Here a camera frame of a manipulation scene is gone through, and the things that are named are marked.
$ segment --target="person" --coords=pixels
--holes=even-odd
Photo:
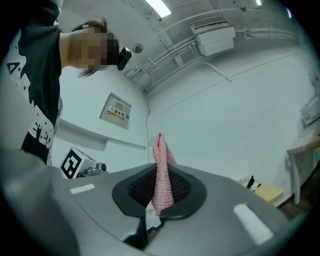
[[[31,104],[34,121],[21,149],[51,165],[52,144],[62,114],[59,77],[65,67],[93,75],[117,61],[119,43],[108,32],[107,20],[90,20],[72,32],[57,24],[62,0],[43,0],[12,40],[2,64]]]

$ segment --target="white box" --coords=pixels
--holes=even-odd
[[[75,179],[79,172],[82,173],[89,167],[96,166],[97,162],[94,159],[72,146],[60,166],[60,171],[63,178]]]
[[[210,43],[208,45],[199,45],[199,49],[202,55],[210,56],[234,47],[234,40],[232,38],[222,40],[219,42]]]
[[[233,26],[212,30],[195,36],[199,46],[206,46],[215,42],[236,37]]]

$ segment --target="black cable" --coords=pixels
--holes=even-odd
[[[148,109],[149,109],[149,111],[148,111],[148,116],[146,117],[146,120],[145,120],[145,126],[146,126],[146,135],[147,135],[147,138],[148,138],[148,148],[147,148],[147,150],[148,150],[148,164],[150,164],[150,158],[149,158],[149,132],[148,132],[148,124],[147,124],[147,122],[148,122],[148,117],[150,116],[150,108],[149,108],[149,105],[148,105],[148,102],[147,102],[147,100],[146,100],[146,96],[145,96],[145,95],[143,95],[143,98],[144,98],[144,101],[145,101],[145,103],[146,103],[146,106],[147,106]]]

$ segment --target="white graphic print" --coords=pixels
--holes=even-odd
[[[12,40],[9,51],[4,58],[4,62],[10,73],[10,79],[18,87],[24,98],[30,102],[29,87],[32,86],[26,74],[21,77],[21,72],[26,65],[27,59],[25,56],[19,54],[18,42],[21,37],[21,29],[17,32]],[[49,119],[42,113],[37,105],[34,105],[34,101],[31,103],[34,109],[34,122],[29,129],[29,133],[35,139],[37,138],[41,144],[45,145],[49,149],[53,142],[54,126]]]

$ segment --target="ceiling light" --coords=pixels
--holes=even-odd
[[[161,18],[171,14],[171,11],[166,7],[161,0],[146,0],[149,5],[160,15]]]
[[[288,12],[289,18],[291,18],[292,17],[291,11],[288,8],[286,8],[286,11]]]

